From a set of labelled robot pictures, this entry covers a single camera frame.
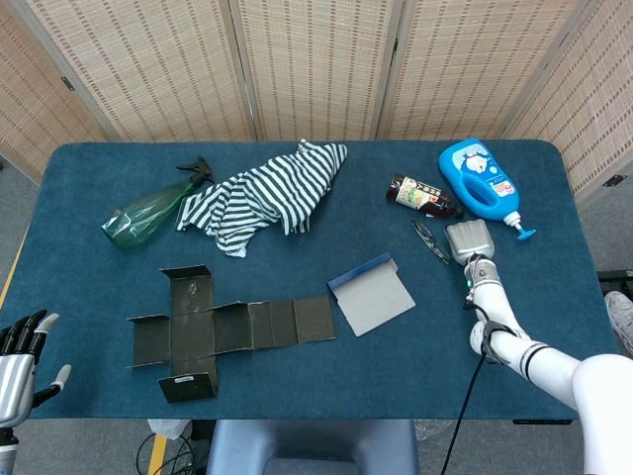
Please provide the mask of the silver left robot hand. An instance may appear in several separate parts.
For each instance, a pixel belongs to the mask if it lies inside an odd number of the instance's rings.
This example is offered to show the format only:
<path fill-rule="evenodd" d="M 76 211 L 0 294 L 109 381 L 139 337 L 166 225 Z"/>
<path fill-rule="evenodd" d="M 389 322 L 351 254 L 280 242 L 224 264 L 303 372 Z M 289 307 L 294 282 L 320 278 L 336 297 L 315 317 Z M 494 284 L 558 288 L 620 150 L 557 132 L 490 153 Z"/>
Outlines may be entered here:
<path fill-rule="evenodd" d="M 42 390 L 35 390 L 47 336 L 59 319 L 46 309 L 1 329 L 1 429 L 19 426 L 32 409 L 61 393 L 72 366 L 64 364 Z"/>

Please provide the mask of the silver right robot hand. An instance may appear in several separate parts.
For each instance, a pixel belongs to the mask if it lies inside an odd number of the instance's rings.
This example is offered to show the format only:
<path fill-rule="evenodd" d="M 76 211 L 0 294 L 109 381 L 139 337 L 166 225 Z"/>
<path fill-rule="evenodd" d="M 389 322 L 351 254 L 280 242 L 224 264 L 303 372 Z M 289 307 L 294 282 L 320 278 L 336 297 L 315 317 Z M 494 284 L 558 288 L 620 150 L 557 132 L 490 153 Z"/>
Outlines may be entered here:
<path fill-rule="evenodd" d="M 466 266 L 474 256 L 492 259 L 495 255 L 495 244 L 482 219 L 446 226 L 444 232 L 451 255 L 461 266 Z"/>

